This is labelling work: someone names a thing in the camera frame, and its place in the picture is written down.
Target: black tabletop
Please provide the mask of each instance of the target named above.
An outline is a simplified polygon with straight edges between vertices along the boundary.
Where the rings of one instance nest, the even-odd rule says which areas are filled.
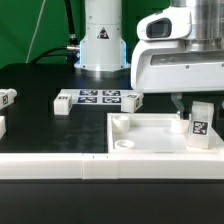
[[[55,116],[53,101],[61,89],[131,89],[130,74],[94,79],[75,74],[71,66],[54,64],[8,65],[0,70],[0,80],[0,88],[18,93],[15,103],[0,111],[7,127],[1,153],[106,153],[107,113],[119,113],[120,106],[75,104],[69,116]],[[220,101],[217,96],[222,93],[200,93],[196,98]],[[185,103],[191,105],[193,99],[188,94]],[[170,94],[145,94],[143,103],[143,113],[177,111]]]

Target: green wall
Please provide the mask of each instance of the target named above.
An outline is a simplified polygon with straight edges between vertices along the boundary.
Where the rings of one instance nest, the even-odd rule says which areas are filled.
[[[1,0],[0,3],[0,68],[10,63],[25,63],[30,42],[43,0]],[[85,34],[84,0],[71,0],[76,33]],[[123,0],[123,38],[129,57],[138,39],[138,21],[169,6],[169,0]],[[47,0],[31,58],[53,47],[68,44],[68,26],[64,0]],[[65,58],[44,59],[41,62],[66,63]]]

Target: white block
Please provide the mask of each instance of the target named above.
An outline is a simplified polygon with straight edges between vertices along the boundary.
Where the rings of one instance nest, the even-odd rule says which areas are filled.
[[[0,117],[0,139],[5,134],[6,128],[5,128],[5,117]]]
[[[55,115],[69,115],[72,108],[72,95],[59,94],[54,100],[54,114]]]
[[[134,113],[142,106],[144,95],[131,91],[128,96],[122,98],[121,111],[127,113]]]
[[[213,113],[214,105],[212,103],[193,102],[188,146],[209,148]]]
[[[17,92],[14,89],[0,89],[0,109],[14,103]]]

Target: cube with marker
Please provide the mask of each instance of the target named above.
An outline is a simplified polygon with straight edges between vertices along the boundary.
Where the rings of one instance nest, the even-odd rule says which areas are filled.
[[[127,113],[134,113],[143,105],[144,95],[130,91],[129,94],[122,98],[121,111]]]
[[[69,115],[71,109],[72,109],[72,95],[59,94],[54,100],[55,115]]]

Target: white box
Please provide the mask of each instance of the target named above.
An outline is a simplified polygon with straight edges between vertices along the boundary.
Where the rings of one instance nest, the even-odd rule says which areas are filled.
[[[69,115],[72,108],[72,95],[59,94],[54,100],[54,114],[55,115]]]
[[[129,92],[129,95],[122,98],[121,111],[127,113],[134,113],[142,106],[144,95],[134,91]]]
[[[5,134],[6,128],[5,128],[5,117],[0,116],[0,139]]]

